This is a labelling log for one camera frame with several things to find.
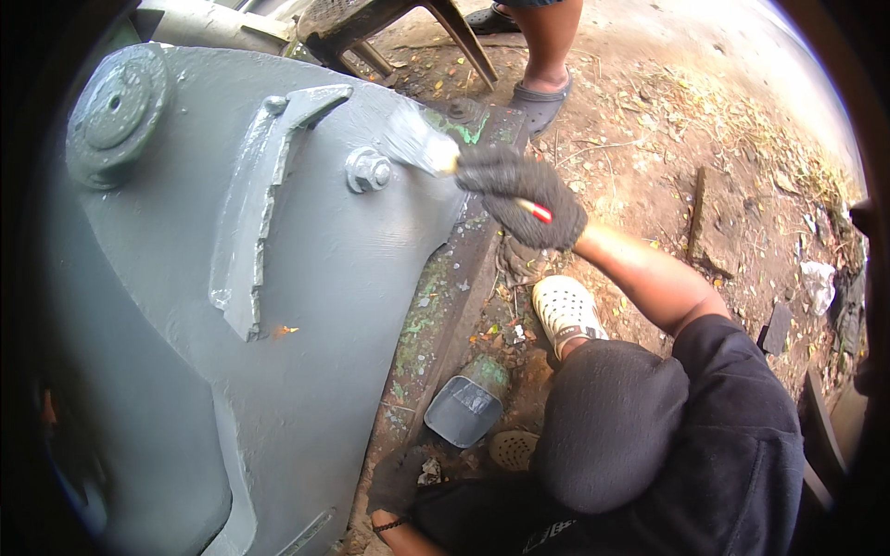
white crocs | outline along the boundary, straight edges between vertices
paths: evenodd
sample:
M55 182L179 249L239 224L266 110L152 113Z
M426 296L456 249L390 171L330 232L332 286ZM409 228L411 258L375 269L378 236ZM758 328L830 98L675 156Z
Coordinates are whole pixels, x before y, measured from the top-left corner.
M489 441L489 455L507 471L528 471L539 438L526 431L499 432Z
M609 339L596 317L594 298L575 278L544 278L535 285L531 301L559 360L562 347L572 338Z

black knit glove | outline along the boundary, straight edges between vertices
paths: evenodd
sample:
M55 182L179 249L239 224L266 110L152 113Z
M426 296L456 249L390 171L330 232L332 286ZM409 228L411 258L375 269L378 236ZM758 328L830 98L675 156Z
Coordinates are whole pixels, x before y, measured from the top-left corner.
M368 515L376 510L408 515L417 493L417 477L428 456L423 447L396 448L374 468L368 489Z
M587 213L555 169L507 146L464 147L457 159L457 186L483 193L485 209L529 247L571 249L587 226ZM538 220L513 197L542 205L553 221Z

dirt ground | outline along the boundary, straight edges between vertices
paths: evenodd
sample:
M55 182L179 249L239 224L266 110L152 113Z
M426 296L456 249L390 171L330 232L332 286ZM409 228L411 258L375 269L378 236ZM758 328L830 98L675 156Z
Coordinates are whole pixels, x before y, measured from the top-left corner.
M647 9L662 10L658 4ZM794 399L800 397L804 374L816 369L830 409L867 348L858 346L853 357L833 349L834 330L825 316L813 313L801 284L800 262L827 262L854 271L862 266L864 240L845 215L860 196L857 167L836 145L825 149L812 126L771 96L763 80L731 60L715 61L715 55L724 57L720 44L712 52L679 52L657 41L629 42L598 33L599 27L595 20L583 22L567 60L574 89L557 121L529 153L556 166L590 218L684 261L696 217L698 169L710 166L728 173L730 197L741 214L734 223L739 268L732 276L698 270L755 339L774 304L789 306L793 320L786 350L768 356L769 364ZM374 41L397 67L384 84L399 93L421 102L467 97L506 104L528 57L522 36L489 36L481 42L500 75L495 92L485 88L428 17L408 17ZM823 219L820 233L806 219L815 221L821 214L827 215L829 226ZM670 354L671 338L585 261L573 254L550 254L546 273L581 281L593 293L611 338ZM516 324L525 329L524 342L513 343L505 335ZM492 432L540 432L550 378L558 365L530 306L530 286L508 288L499 275L470 342L470 357L487 352L513 376L504 415ZM420 441L440 458L449 479L496 472L483 441L463 451L430 432ZM346 553L387 553L368 531L361 493L367 479L364 473L344 540Z

gray painted metal machine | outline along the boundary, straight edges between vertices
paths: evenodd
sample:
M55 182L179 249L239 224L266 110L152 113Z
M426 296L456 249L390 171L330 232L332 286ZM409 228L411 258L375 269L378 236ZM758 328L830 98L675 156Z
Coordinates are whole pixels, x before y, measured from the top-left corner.
M138 44L93 73L34 252L51 450L111 551L341 537L418 276L465 202L379 155L406 102L259 52Z

paintbrush bristles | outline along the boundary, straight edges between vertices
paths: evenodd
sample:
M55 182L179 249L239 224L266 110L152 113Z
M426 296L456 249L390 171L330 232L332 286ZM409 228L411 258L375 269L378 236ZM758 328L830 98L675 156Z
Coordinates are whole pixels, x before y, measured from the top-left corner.
M381 142L386 156L432 176L442 177L457 171L460 155L457 143L433 129L417 105L405 104L392 113Z

